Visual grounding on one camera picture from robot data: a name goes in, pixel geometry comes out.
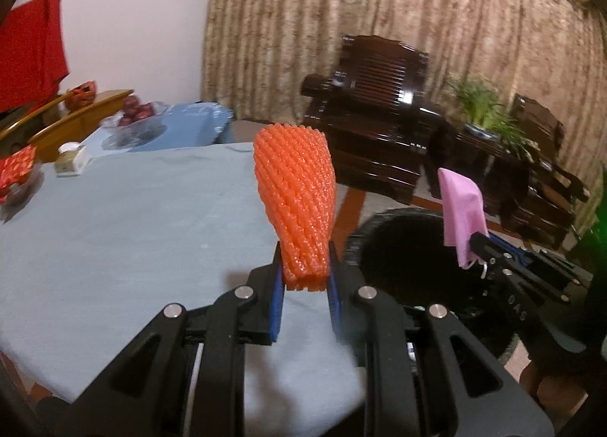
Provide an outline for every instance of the dark wooden armchair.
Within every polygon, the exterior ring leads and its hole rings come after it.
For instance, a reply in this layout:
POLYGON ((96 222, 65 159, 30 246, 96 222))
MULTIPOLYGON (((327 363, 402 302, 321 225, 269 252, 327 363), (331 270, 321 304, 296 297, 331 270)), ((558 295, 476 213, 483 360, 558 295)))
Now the dark wooden armchair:
POLYGON ((428 56, 378 36, 344 36, 332 77, 309 75, 304 123, 327 137, 339 183, 411 203, 430 136, 444 123, 424 102, 428 56))
POLYGON ((502 226, 557 249, 575 220, 576 199, 586 202, 590 194, 578 177, 557 164, 565 129, 550 110, 517 95, 511 114, 538 150, 526 178, 514 183, 511 198, 503 204, 502 226))

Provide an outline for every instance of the orange foam net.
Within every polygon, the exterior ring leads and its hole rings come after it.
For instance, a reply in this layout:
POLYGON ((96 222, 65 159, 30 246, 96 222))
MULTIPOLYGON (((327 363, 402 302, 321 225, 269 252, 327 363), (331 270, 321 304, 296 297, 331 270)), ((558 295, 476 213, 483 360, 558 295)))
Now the orange foam net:
POLYGON ((318 130, 271 125, 253 143, 255 176, 280 240, 288 289, 324 290, 335 212, 335 172, 318 130))

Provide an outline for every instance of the red cloth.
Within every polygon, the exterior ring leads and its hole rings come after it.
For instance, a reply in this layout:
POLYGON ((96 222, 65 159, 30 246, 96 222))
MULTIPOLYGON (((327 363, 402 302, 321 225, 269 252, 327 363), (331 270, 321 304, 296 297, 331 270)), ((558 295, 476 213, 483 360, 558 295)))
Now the red cloth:
POLYGON ((69 73, 61 0, 32 0, 0 25, 0 112, 51 98, 69 73))

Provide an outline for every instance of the tissue box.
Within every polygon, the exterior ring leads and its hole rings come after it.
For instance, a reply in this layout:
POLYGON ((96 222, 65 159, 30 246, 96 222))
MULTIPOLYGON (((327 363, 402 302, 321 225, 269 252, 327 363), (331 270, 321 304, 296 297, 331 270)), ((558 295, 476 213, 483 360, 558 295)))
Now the tissue box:
POLYGON ((59 155, 55 161, 55 173, 57 176, 80 175, 89 161, 90 154, 86 146, 77 146, 77 148, 64 151, 59 155))

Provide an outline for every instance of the light blue tablecloth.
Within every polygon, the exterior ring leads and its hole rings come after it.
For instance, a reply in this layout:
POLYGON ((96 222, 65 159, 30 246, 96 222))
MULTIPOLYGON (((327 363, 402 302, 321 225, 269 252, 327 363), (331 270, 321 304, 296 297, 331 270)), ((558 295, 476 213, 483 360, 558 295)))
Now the light blue tablecloth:
MULTIPOLYGON (((74 400, 167 303, 211 304, 272 260, 252 144, 98 158, 0 224, 0 349, 74 400)), ((287 292, 278 342, 248 346, 249 436, 317 436, 362 402, 324 293, 287 292)))
POLYGON ((101 145, 110 136, 104 128, 98 128, 83 144, 93 158, 120 153, 141 153, 163 149, 209 146, 215 142, 233 142, 230 133, 232 111, 217 103, 176 104, 163 115, 166 125, 163 134, 147 144, 128 149, 105 150, 101 145))

